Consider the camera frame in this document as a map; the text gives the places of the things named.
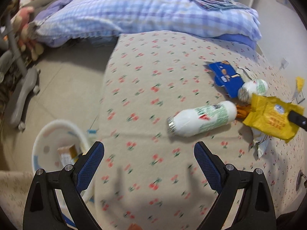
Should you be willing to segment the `striped folded cloth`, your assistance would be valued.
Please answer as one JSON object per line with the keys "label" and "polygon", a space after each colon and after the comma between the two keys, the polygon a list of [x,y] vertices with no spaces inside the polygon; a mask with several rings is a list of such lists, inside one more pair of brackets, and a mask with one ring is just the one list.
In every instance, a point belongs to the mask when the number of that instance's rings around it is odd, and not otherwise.
{"label": "striped folded cloth", "polygon": [[189,0],[206,10],[249,9],[248,6],[234,0]]}

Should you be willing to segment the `blue cardboard snack box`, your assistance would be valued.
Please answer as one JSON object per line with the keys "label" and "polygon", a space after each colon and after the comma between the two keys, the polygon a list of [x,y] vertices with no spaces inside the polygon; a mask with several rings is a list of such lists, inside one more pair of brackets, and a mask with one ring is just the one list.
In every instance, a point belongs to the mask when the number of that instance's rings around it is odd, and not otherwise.
{"label": "blue cardboard snack box", "polygon": [[237,98],[244,81],[231,64],[228,61],[221,61],[210,63],[208,67],[214,73],[215,84],[223,87],[230,98]]}

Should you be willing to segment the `floral print cloth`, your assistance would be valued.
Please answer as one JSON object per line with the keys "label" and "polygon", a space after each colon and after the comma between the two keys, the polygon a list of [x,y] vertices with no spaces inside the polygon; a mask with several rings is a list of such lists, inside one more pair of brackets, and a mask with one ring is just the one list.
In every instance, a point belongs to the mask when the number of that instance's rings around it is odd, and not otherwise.
{"label": "floral print cloth", "polygon": [[22,229],[33,173],[1,170],[1,208],[16,229]]}

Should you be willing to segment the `torn printed paper wrapper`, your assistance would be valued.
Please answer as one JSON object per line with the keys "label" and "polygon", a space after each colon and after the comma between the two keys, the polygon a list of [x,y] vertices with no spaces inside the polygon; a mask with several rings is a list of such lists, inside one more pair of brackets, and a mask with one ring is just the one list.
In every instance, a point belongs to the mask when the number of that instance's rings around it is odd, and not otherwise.
{"label": "torn printed paper wrapper", "polygon": [[258,79],[257,75],[246,67],[238,67],[236,72],[241,76],[244,82]]}

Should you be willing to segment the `yellow wrapper scrap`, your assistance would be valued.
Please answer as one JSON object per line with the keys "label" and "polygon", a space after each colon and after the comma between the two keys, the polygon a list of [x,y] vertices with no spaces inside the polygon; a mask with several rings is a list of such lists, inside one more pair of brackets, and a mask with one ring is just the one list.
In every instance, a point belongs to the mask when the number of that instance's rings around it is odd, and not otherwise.
{"label": "yellow wrapper scrap", "polygon": [[296,92],[298,92],[298,93],[301,92],[303,90],[304,84],[305,84],[305,79],[300,77],[300,76],[297,76],[295,78]]}

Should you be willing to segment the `pink plush toy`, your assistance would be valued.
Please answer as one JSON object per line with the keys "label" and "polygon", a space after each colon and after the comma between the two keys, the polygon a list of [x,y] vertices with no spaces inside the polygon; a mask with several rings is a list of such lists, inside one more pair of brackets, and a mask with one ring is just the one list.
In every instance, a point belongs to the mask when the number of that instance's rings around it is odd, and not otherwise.
{"label": "pink plush toy", "polygon": [[36,61],[44,52],[44,47],[29,36],[30,16],[34,13],[34,7],[21,8],[12,21],[12,28],[17,35],[17,45],[23,53],[25,50],[30,51],[31,59]]}

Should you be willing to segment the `white green plastic bottle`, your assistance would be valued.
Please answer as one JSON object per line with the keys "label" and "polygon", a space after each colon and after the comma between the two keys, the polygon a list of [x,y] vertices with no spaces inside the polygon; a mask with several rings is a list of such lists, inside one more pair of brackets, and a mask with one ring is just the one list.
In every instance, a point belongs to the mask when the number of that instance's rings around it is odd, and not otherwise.
{"label": "white green plastic bottle", "polygon": [[168,131],[187,138],[230,124],[236,116],[236,105],[230,101],[190,108],[167,119]]}

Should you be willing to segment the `yellow wipes packet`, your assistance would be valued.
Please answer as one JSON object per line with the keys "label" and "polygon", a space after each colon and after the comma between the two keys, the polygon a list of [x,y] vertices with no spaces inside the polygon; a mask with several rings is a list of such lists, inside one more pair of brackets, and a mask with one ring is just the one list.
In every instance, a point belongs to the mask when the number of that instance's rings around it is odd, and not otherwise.
{"label": "yellow wipes packet", "polygon": [[244,119],[243,124],[266,135],[289,142],[299,130],[299,126],[288,119],[291,111],[302,116],[304,107],[286,103],[277,97],[253,94],[251,112]]}

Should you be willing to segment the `drawing paper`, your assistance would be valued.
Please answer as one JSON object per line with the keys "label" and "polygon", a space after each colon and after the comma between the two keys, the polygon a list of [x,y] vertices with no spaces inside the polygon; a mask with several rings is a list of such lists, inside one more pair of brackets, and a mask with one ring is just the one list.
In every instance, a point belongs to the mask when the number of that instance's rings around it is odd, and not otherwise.
{"label": "drawing paper", "polygon": [[257,148],[257,159],[260,159],[266,152],[271,136],[254,128],[251,130],[253,134],[252,145]]}

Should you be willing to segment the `blue checked quilt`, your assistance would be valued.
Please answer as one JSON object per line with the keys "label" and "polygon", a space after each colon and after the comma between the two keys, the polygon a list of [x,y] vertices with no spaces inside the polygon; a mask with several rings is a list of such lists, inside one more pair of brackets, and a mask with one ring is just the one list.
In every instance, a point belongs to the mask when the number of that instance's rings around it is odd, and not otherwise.
{"label": "blue checked quilt", "polygon": [[258,13],[206,10],[189,0],[57,0],[29,24],[29,34],[50,47],[70,39],[117,37],[151,31],[182,32],[255,47]]}

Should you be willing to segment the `white round trash bin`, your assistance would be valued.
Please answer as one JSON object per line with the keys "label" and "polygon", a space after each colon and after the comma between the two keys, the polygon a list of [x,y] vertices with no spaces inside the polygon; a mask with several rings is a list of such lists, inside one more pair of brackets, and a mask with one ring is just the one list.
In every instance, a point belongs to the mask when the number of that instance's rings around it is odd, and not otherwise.
{"label": "white round trash bin", "polygon": [[76,158],[69,157],[69,147],[75,147],[78,155],[90,149],[89,141],[82,130],[72,122],[57,119],[46,124],[37,135],[32,150],[32,170],[59,171]]}

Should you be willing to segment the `orange peel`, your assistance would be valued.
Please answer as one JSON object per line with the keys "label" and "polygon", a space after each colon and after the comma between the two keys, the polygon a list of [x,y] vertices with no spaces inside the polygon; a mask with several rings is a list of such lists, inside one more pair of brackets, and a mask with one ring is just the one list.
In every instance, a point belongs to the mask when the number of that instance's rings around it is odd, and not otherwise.
{"label": "orange peel", "polygon": [[251,112],[251,105],[236,105],[236,109],[237,109],[237,116],[236,119],[242,119],[244,120],[249,113]]}

